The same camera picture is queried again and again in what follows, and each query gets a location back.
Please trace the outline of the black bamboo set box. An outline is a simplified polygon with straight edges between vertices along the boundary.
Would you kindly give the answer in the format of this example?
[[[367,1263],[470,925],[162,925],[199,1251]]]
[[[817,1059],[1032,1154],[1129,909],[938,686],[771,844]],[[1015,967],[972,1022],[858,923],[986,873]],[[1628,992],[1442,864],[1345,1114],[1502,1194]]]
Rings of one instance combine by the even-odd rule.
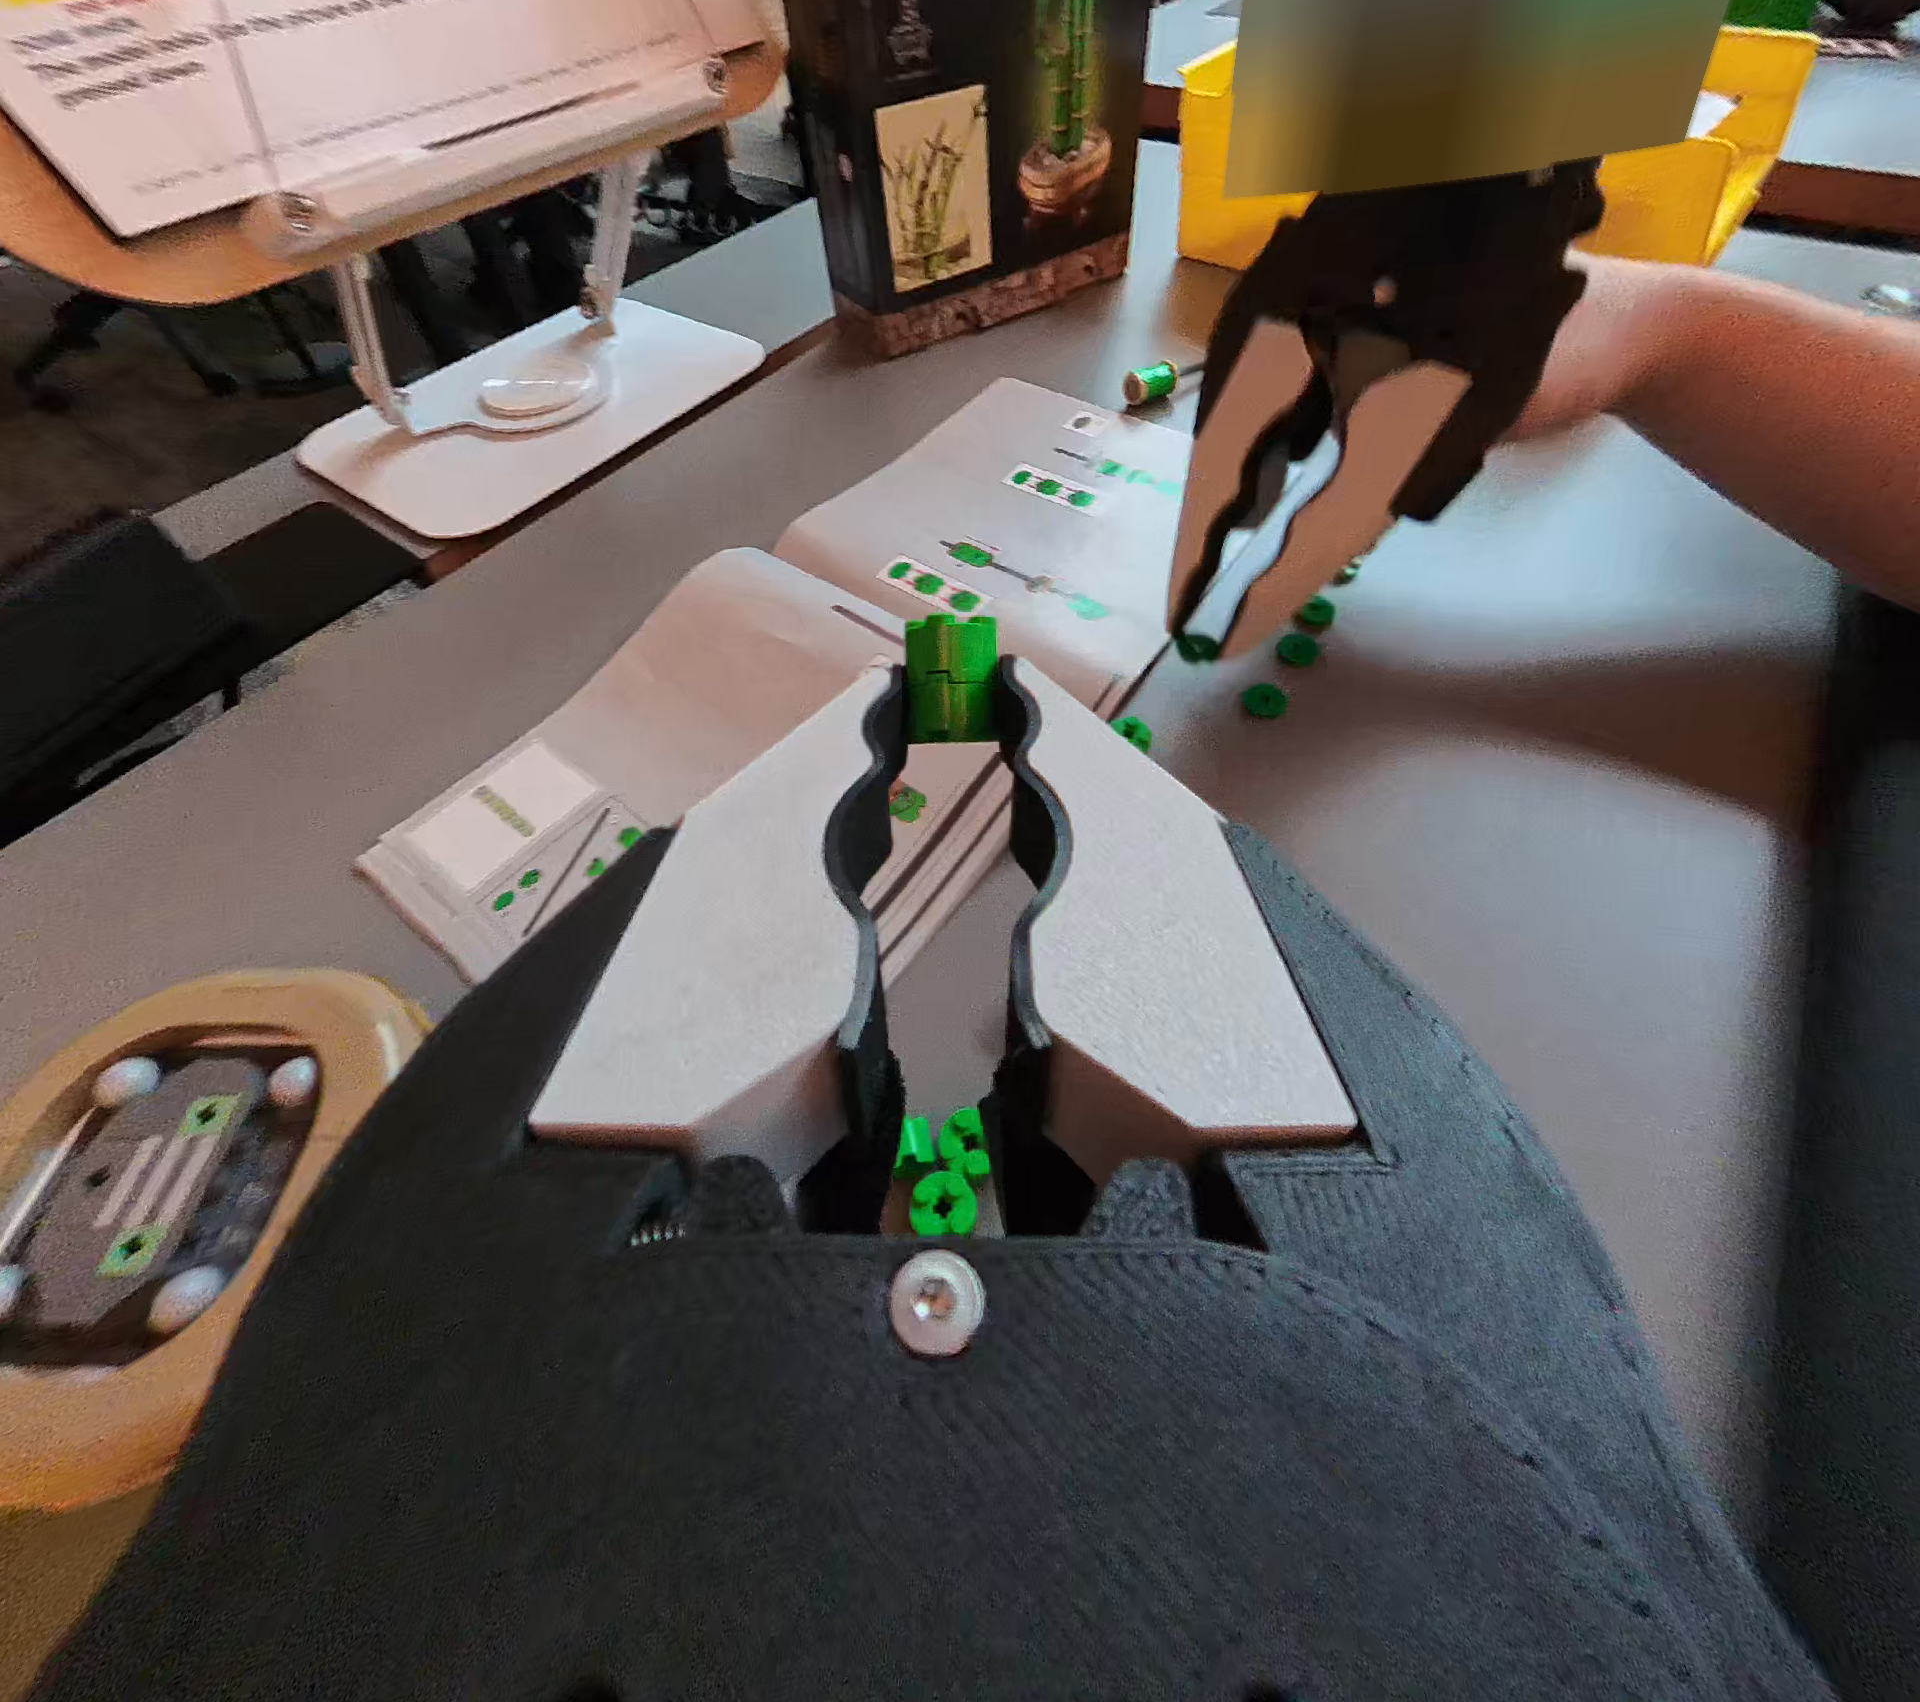
[[[1154,0],[783,0],[834,315],[878,360],[1126,270]]]

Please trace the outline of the green lego cylinder brick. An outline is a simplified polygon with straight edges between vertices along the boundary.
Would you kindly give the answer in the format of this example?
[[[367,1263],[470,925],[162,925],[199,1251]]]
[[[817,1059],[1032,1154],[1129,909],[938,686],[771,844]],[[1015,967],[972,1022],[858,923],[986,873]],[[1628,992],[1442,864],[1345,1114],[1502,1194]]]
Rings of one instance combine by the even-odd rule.
[[[905,740],[912,745],[997,742],[997,618],[932,612],[903,626]]]

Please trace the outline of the tan tracker device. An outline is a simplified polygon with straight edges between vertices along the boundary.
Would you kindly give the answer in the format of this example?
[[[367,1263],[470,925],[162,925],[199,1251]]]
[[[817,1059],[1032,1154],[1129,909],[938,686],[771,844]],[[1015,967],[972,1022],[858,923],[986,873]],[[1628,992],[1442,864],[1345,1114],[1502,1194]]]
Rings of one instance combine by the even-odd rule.
[[[153,1485],[300,1210],[431,1017],[349,968],[176,983],[2,1111],[2,1501]]]

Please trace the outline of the yellow storage bin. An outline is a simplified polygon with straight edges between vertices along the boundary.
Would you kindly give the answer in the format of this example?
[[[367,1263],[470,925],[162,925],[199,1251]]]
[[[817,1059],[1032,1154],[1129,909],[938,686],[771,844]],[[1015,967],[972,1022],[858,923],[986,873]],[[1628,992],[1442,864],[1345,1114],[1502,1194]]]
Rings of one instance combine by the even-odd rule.
[[[1595,255],[1714,263],[1758,207],[1816,56],[1816,34],[1719,29],[1692,113],[1692,135],[1673,146],[1603,160],[1599,187],[1606,214],[1583,246]],[[1179,253],[1238,273],[1260,255],[1284,219],[1296,219],[1308,207],[1311,196],[1226,194],[1234,75],[1234,42],[1180,69]]]

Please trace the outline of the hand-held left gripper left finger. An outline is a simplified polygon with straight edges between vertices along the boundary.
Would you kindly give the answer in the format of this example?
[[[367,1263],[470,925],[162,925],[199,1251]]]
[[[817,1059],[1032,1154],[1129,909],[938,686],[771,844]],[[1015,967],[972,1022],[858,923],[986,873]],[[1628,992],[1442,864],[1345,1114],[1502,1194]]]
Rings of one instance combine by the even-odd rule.
[[[684,813],[530,1108],[542,1140],[751,1158],[878,1232],[903,1127],[867,889],[894,848],[898,662]]]

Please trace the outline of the black perforated panel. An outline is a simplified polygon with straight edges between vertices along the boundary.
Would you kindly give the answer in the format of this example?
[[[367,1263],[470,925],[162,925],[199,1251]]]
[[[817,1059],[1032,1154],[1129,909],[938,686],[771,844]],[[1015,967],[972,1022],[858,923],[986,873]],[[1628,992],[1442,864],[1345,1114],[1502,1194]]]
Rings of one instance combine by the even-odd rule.
[[[1918,620],[1852,588],[1814,792],[1774,1585],[1841,1698],[1918,1698]]]

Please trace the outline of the open instruction booklet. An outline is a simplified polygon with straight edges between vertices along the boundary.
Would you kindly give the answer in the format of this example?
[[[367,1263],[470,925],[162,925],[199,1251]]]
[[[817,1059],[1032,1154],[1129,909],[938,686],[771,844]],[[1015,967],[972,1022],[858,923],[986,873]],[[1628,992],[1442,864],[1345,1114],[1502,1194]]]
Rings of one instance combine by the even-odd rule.
[[[903,626],[988,614],[998,650],[1118,719],[1164,650],[1187,434],[1001,377],[783,529],[715,553],[542,726],[358,860],[485,981],[650,830],[679,825]]]

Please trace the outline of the black monitor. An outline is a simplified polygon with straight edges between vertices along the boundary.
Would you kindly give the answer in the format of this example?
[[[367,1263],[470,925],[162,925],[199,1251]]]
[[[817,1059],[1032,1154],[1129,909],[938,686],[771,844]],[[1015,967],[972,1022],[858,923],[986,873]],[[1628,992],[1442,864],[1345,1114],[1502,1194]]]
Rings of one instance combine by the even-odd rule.
[[[190,707],[240,697],[263,626],[150,515],[100,511],[5,562],[2,840],[79,800]]]

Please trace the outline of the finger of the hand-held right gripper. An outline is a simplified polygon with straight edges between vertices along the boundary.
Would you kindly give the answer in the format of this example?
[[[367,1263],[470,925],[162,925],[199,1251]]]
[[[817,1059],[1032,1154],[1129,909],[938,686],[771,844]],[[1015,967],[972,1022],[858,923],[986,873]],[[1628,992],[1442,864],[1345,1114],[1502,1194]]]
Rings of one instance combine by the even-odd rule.
[[[1391,529],[1395,499],[1471,387],[1452,366],[1412,363],[1355,396],[1332,471],[1291,505],[1275,562],[1241,595],[1220,636],[1223,660],[1253,650]]]
[[[1284,519],[1303,499],[1293,434],[1299,405],[1324,424],[1319,366],[1295,322],[1256,320],[1197,416],[1167,577],[1167,634],[1222,645],[1241,595],[1279,551]]]

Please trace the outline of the grey desk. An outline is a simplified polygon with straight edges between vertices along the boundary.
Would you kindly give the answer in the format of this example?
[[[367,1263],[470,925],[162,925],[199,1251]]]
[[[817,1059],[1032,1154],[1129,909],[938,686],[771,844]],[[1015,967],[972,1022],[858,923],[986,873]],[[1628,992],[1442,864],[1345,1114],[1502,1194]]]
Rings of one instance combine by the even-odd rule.
[[[1195,350],[1228,278],[1177,257],[1177,203],[1177,148],[1145,148],[1118,282],[890,363],[819,342],[8,848],[5,1090],[216,968],[358,968],[447,1014],[464,981],[352,860],[689,568],[768,548],[993,379],[1111,405],[1124,368]],[[1504,1079],[1753,1540],[1834,576],[1601,420],[1493,455],[1336,599],[1280,720],[1238,706],[1260,662],[1164,658],[1154,755]]]

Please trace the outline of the tan document stand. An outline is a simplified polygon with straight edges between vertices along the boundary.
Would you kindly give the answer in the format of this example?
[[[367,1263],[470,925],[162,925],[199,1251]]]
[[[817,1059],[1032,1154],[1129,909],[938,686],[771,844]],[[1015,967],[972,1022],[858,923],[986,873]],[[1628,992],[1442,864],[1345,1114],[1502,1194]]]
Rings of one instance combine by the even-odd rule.
[[[754,1],[767,40],[658,87],[626,83],[320,182],[274,185],[130,238],[99,221],[5,113],[5,251],[149,306],[216,305],[328,273],[365,400],[300,443],[302,471],[415,536],[480,536],[764,362],[735,329],[622,298],[649,155],[755,108],[783,70],[780,0]],[[597,214],[571,311],[406,387],[377,329],[377,253],[579,178],[597,182]]]

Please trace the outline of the person's right forearm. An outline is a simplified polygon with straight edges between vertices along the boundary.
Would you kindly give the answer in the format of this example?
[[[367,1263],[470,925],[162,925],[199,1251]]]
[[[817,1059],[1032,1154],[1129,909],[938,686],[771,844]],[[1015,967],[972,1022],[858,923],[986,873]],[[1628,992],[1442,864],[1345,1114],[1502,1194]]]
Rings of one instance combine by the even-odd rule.
[[[1509,441],[1618,419],[1918,612],[1918,329],[1719,270],[1568,253],[1581,298]]]

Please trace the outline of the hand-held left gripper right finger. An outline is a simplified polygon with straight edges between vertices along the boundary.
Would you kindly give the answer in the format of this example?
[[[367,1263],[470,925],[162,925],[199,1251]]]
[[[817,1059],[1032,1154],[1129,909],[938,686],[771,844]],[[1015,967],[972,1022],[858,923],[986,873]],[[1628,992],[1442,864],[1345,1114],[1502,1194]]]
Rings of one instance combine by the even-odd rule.
[[[1118,1169],[1342,1146],[1358,1112],[1234,825],[1044,672],[1003,658],[1011,851],[1032,895],[995,1074],[1013,1235],[1073,1232]]]

